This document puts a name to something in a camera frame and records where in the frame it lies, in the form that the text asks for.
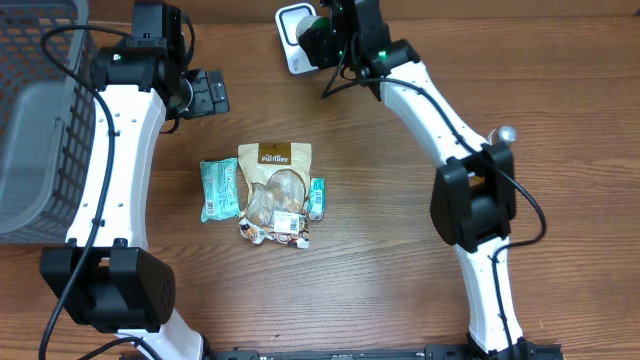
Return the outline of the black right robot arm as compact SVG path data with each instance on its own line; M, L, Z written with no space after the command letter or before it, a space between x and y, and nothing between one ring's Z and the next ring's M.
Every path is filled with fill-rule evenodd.
M326 1L286 21L283 36L302 63L354 74L407 126L437 167L430 216L459 259L470 310L468 342L452 348L472 359L525 359L508 273L511 221L521 187L504 141L470 128L437 90L418 52L393 40L376 1Z

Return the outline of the small green sachet pack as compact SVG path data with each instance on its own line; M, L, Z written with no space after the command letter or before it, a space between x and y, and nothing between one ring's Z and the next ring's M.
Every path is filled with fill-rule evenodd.
M321 221L325 212L325 180L312 178L309 193L309 218L313 221Z

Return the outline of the green wet wipes pack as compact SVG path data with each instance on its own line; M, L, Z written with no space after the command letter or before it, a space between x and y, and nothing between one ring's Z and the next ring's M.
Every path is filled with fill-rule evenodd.
M236 158L200 162L204 192L202 223L209 220L227 220L240 215L237 166Z

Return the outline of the brown Pantree snack pouch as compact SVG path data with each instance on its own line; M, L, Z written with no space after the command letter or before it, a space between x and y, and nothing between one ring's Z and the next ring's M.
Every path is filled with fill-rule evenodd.
M266 241L306 249L310 243L312 146L309 143L252 143L238 147L248 187L241 235L255 245Z

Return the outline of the yellow oil glass bottle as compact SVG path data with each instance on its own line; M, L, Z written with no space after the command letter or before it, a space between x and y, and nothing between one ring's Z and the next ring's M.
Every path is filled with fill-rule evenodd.
M486 137L486 146L499 143L512 144L517 140L517 131L514 127L504 125L492 129Z

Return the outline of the green lid round jar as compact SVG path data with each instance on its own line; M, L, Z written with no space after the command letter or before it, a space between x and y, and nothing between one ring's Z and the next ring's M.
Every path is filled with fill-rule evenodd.
M303 17L296 26L296 39L302 43L303 35L310 30L331 29L330 19L324 16L309 15Z

